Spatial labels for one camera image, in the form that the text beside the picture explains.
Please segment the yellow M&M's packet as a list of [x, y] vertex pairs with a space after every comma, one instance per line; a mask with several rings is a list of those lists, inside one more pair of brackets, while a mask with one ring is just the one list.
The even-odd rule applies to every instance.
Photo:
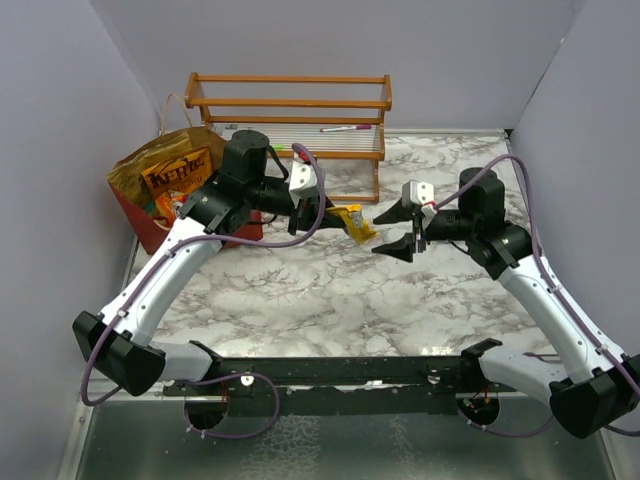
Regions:
[[359, 245], [363, 245], [378, 236], [378, 232], [370, 226], [362, 213], [360, 204], [333, 206], [327, 213], [339, 218], [344, 223], [346, 233]]

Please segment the orange honey dijon chips bag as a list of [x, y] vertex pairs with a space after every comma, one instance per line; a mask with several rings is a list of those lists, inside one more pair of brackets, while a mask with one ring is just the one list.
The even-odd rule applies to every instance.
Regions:
[[141, 173], [143, 186], [151, 199], [144, 209], [155, 211], [155, 202], [161, 195], [170, 192], [190, 194], [199, 188], [213, 173], [209, 147], [195, 148], [185, 153], [163, 160]]

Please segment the gold kettle chips bag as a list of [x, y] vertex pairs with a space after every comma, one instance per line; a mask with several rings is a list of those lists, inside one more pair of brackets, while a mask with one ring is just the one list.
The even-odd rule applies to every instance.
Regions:
[[189, 129], [161, 135], [141, 146], [125, 159], [117, 162], [107, 175], [109, 185], [130, 203], [144, 207], [151, 199], [143, 186], [143, 170], [167, 160], [192, 146]]

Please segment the Fox's fruits candy bag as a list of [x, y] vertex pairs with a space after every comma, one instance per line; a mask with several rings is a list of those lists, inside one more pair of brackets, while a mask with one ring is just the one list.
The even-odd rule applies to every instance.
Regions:
[[155, 199], [154, 221], [164, 230], [169, 230], [175, 222], [179, 210], [184, 205], [186, 194], [169, 190]]

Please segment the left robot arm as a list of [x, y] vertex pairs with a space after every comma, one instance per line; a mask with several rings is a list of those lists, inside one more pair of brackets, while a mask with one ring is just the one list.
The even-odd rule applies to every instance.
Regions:
[[[284, 249], [305, 242], [321, 228], [342, 227], [341, 221], [325, 218], [329, 200], [316, 156], [300, 143], [291, 149], [292, 168], [280, 178], [270, 177], [267, 160], [277, 154], [268, 137], [255, 130], [235, 132], [224, 145], [220, 167], [187, 197], [164, 242], [138, 275], [99, 313], [77, 316], [72, 330], [86, 361], [80, 390], [86, 405], [103, 401], [89, 397], [93, 370], [132, 396], [169, 380], [184, 380], [202, 395], [218, 388], [221, 371], [205, 348], [152, 340], [168, 307], [225, 246]], [[287, 216], [303, 234], [286, 242], [236, 237], [254, 211]]]

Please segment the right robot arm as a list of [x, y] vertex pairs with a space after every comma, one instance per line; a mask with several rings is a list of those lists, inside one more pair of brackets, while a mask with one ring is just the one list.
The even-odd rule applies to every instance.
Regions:
[[505, 218], [505, 187], [489, 168], [459, 176], [454, 209], [440, 209], [434, 188], [409, 181], [399, 200], [374, 224], [409, 221], [401, 239], [375, 253], [412, 261], [434, 241], [462, 241], [471, 259], [509, 291], [550, 341], [559, 357], [546, 363], [487, 339], [460, 355], [459, 378], [469, 390], [492, 383], [546, 405], [571, 435], [584, 439], [639, 403], [639, 359], [624, 352], [563, 289], [529, 232]]

